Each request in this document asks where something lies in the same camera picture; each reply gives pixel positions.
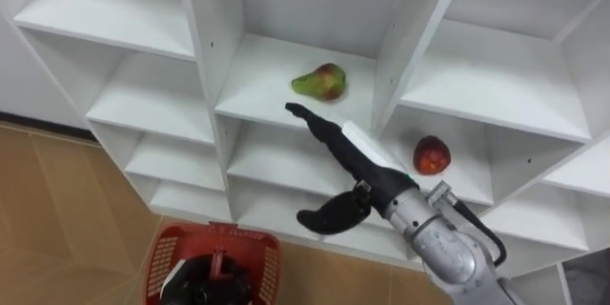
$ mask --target white shelf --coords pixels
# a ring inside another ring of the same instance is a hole
[[[332,103],[296,94],[290,82],[317,67],[333,62],[347,74],[347,91]],[[303,120],[284,109],[297,102],[327,120],[353,120],[371,125],[376,62],[335,51],[246,34],[220,94],[216,112],[280,126],[305,128]]]
[[[350,177],[310,133],[264,124],[242,126],[227,173],[329,196]]]
[[[323,242],[402,262],[409,261],[411,251],[404,238],[394,229],[382,229],[366,224],[358,225],[342,234],[327,235]]]
[[[302,238],[319,239],[296,221],[299,210],[318,209],[326,201],[321,195],[290,191],[263,183],[235,178],[230,197],[238,224]]]
[[[31,0],[14,21],[22,28],[194,61],[181,0]]]
[[[225,189],[213,148],[150,133],[138,144],[125,171],[213,190]]]
[[[413,166],[417,142],[427,135],[439,137],[451,153],[451,164],[438,175],[420,175]],[[482,205],[494,203],[484,124],[397,108],[381,143],[398,157],[423,190],[432,190],[444,180],[460,199]]]
[[[560,45],[449,20],[400,102],[579,142],[591,138]]]
[[[158,214],[192,221],[232,221],[225,193],[170,181],[159,184],[150,206]]]
[[[214,142],[196,64],[148,53],[128,54],[123,59],[87,118]]]
[[[610,197],[610,138],[548,174],[544,183]]]
[[[536,185],[481,217],[492,231],[586,252],[587,237],[574,194]]]

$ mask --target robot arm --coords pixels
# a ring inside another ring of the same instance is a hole
[[[522,305],[506,281],[498,277],[486,247],[459,232],[438,209],[440,203],[447,202],[466,214],[467,219],[476,221],[478,228],[484,228],[447,184],[441,182],[426,195],[396,157],[355,124],[348,122],[339,127],[298,104],[286,104],[286,109],[307,122],[312,134],[326,144],[356,180],[350,192],[332,198],[319,210],[300,211],[300,224],[318,234],[339,234],[361,223],[373,208],[413,247],[431,281],[454,304]],[[502,252],[496,261],[499,265],[505,250],[501,241],[491,235]]]

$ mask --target cable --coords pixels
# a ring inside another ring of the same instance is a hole
[[[461,201],[458,200],[454,205],[453,208],[459,213],[461,214],[464,218],[466,218],[466,220],[468,220],[469,222],[471,222],[475,227],[477,227],[477,229],[479,229],[482,233],[484,233],[486,236],[489,237],[489,239],[492,240],[492,242],[494,242],[494,244],[496,244],[496,246],[498,246],[498,250],[499,250],[499,256],[498,258],[494,261],[494,266],[499,267],[502,263],[504,263],[504,261],[506,261],[506,257],[507,257],[507,253],[506,253],[506,247],[504,246],[504,243],[502,243],[502,241],[496,236],[496,234],[494,234],[494,232],[492,232],[491,230],[489,230],[489,228],[487,228],[485,226],[485,224],[483,224],[480,219],[478,219],[477,215],[474,214],[469,208],[468,206],[466,206],[466,204]]]

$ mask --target white wall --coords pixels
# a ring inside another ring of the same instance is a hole
[[[0,112],[86,128],[35,58],[17,28],[0,15]]]

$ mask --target basket handle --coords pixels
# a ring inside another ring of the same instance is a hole
[[[225,257],[225,252],[222,248],[216,249],[212,255],[212,266],[210,267],[210,280],[218,280],[222,278],[222,260]]]
[[[221,223],[211,221],[208,224],[213,228],[218,229],[218,231],[221,233],[237,229],[237,224],[234,223]]]

